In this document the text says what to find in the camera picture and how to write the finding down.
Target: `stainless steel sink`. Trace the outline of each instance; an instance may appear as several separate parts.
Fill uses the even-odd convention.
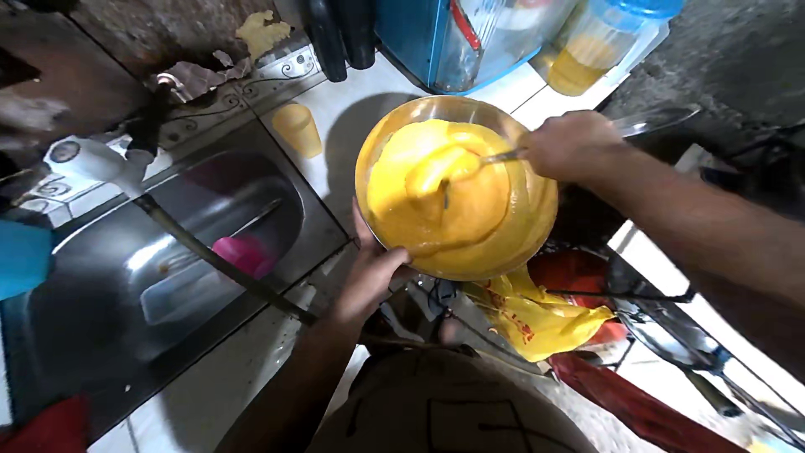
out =
[[[347,241],[257,121],[175,168],[149,193],[209,246],[251,222],[238,237],[279,259],[263,278],[278,292]],[[137,206],[124,199],[110,204],[117,206],[57,230],[63,239],[47,281],[2,304],[17,421],[83,393],[93,437],[102,434],[265,306],[229,284],[203,296],[170,294],[174,302],[190,299],[187,309],[160,322],[147,319],[143,292],[199,264]]]

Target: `yellow batter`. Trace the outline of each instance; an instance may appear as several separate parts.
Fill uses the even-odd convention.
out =
[[[511,260],[534,222],[514,215],[528,208],[522,164],[474,167],[478,156],[510,148],[477,124],[430,119],[400,128],[369,177],[374,232],[425,267],[473,272]],[[502,227],[507,234],[496,235]]]

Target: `metal bowl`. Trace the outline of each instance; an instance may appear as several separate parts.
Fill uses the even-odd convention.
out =
[[[459,96],[428,96],[406,102],[375,125],[363,143],[355,165],[355,194],[361,214],[384,247],[391,244],[374,228],[376,219],[369,210],[366,201],[366,188],[372,166],[380,158],[389,138],[401,127],[411,123],[419,123],[428,119],[444,119],[456,123],[475,123],[488,127],[503,137],[512,148],[520,137],[528,130],[503,110],[485,102]],[[528,192],[527,206],[516,213],[507,215],[521,216],[521,223],[529,222],[528,231],[518,230],[522,237],[512,237],[509,241],[517,241],[518,249],[507,256],[503,262],[478,260],[477,269],[473,272],[456,272],[450,268],[434,268],[425,259],[415,258],[411,267],[429,275],[456,281],[477,281],[500,276],[524,264],[545,242],[556,217],[558,204],[556,181],[536,175],[530,165],[523,162],[509,162],[510,183],[512,187],[524,187]]]

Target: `red cloth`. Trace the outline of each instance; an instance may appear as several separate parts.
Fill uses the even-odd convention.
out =
[[[671,453],[745,452],[658,401],[608,368],[596,368],[572,352],[548,359],[562,382],[609,411],[635,434]]]
[[[58,402],[0,444],[0,453],[85,453],[87,413],[83,398]]]

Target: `black bottle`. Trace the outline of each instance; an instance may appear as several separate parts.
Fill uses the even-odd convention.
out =
[[[349,65],[370,68],[374,64],[374,0],[332,1]]]
[[[305,28],[319,59],[321,71],[330,81],[344,81],[347,67],[344,45],[333,9],[327,0],[305,0]]]

